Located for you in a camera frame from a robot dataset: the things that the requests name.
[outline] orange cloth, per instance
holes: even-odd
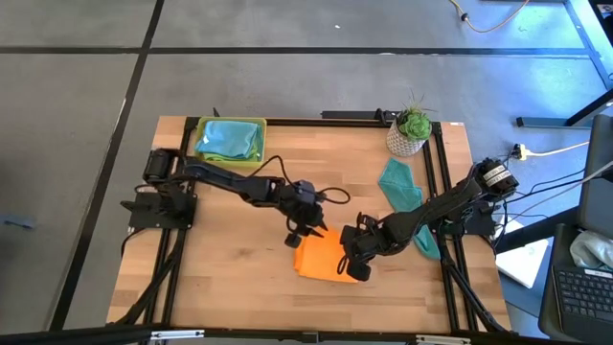
[[[326,231],[316,229],[324,237],[307,236],[303,238],[294,253],[294,269],[303,277],[322,279],[341,283],[357,283],[347,275],[336,273],[338,262],[345,255],[341,245],[341,235],[335,229],[329,227]]]

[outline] teal cloth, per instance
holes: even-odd
[[[379,177],[379,188],[396,212],[410,212],[421,206],[421,189],[413,182],[411,168],[394,158]],[[426,258],[441,259],[439,247],[427,225],[421,227],[413,242]]]
[[[214,153],[232,159],[247,159],[261,137],[258,124],[240,121],[209,121],[204,135],[195,149],[201,153]]]

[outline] white plant pot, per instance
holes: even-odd
[[[387,149],[400,157],[408,157],[417,153],[425,140],[411,140],[400,133],[396,126],[396,120],[392,121],[392,126],[387,132]]]

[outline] laptop keyboard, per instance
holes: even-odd
[[[556,295],[564,312],[613,323],[613,274],[556,267]]]

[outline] wooden tabletop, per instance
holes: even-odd
[[[161,117],[155,148],[178,148],[185,117]],[[472,164],[465,128],[442,123],[452,183]],[[342,187],[347,205],[324,203],[325,222],[339,231],[355,224],[359,212],[382,218],[393,212],[377,185],[391,157],[387,129],[269,126],[265,154],[279,154],[290,178],[317,189]],[[437,185],[443,190],[436,143],[430,139]],[[428,198],[423,154],[401,158]],[[250,173],[237,170],[238,173]],[[261,174],[281,175],[276,163]],[[414,245],[371,261],[365,283],[342,284],[298,276],[293,249],[284,245],[285,219],[274,209],[252,207],[236,195],[196,184],[197,214],[188,232],[172,312],[174,326],[260,330],[317,330],[382,333],[447,333],[441,265]],[[123,316],[147,286],[160,239],[159,230],[134,237],[126,246],[108,321]],[[510,327],[494,257],[489,246],[464,238],[470,283],[497,321]],[[466,327],[462,294],[455,287],[461,325]],[[160,293],[155,320],[161,317]]]

